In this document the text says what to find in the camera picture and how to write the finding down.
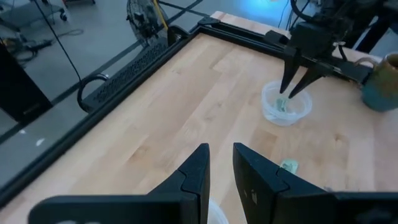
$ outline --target green object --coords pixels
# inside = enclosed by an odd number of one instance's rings
[[[275,107],[278,111],[280,112],[287,112],[287,101],[289,99],[288,98],[278,98],[276,99],[276,103],[275,103]]]
[[[299,163],[293,159],[284,159],[280,166],[292,174],[296,174]]]

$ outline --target metal frame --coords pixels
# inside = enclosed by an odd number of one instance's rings
[[[93,108],[92,111],[82,121],[80,121],[73,129],[59,139],[51,148],[47,149],[40,157],[36,158],[34,162],[29,164],[17,177],[12,179],[5,187],[0,189],[0,207],[4,206],[13,197],[15,197],[21,190],[27,187],[35,178],[43,173],[46,168],[53,164],[60,156],[62,156],[70,147],[80,140],[88,131],[98,124],[107,114],[109,114],[115,107],[118,106],[126,97],[128,97],[134,90],[136,90],[142,83],[151,77],[161,66],[163,66],[169,59],[177,54],[184,46],[186,46],[198,34],[203,33],[228,42],[232,42],[243,47],[247,47],[258,52],[268,54],[277,58],[283,58],[283,48],[267,43],[264,40],[264,35],[252,32],[250,30],[242,29],[240,27],[232,26],[217,19],[205,17],[190,31],[189,35],[180,38],[176,43],[168,47],[164,52],[153,58],[145,67],[134,75],[134,79],[127,81],[126,85],[118,89],[117,92],[110,97],[107,97],[104,102]],[[336,63],[343,62],[342,59],[332,58]],[[310,58],[302,60],[302,66],[309,67],[314,62]],[[114,77],[125,72],[126,67],[122,68]],[[368,73],[371,71],[368,67],[356,67],[355,72]],[[345,80],[356,80],[355,77],[342,77]]]

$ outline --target plastic container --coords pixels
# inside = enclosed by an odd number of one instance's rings
[[[309,114],[312,110],[311,96],[302,90],[288,100],[289,93],[296,86],[290,83],[283,94],[279,93],[282,81],[270,82],[264,86],[261,93],[262,113],[270,122],[279,126],[289,126]]]
[[[207,224],[228,224],[228,219],[225,217],[224,212],[212,200],[209,200]]]

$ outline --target wooden table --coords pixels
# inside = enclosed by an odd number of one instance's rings
[[[222,12],[213,16],[286,33]],[[350,60],[365,55],[346,51]],[[297,160],[297,175],[322,188],[398,190],[398,112],[373,112],[355,86],[322,78],[307,88],[312,112],[293,126],[275,126],[261,113],[260,94],[283,69],[281,59],[200,34],[9,203],[0,223],[25,223],[32,206],[53,195],[145,194],[202,142],[210,144],[210,197],[230,223],[245,222],[234,142],[277,164]]]

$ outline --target ceramic mug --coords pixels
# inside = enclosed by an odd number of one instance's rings
[[[398,108],[398,53],[391,53],[379,63],[364,57],[356,65],[370,62],[373,72],[362,87],[362,100],[373,110],[384,112]]]

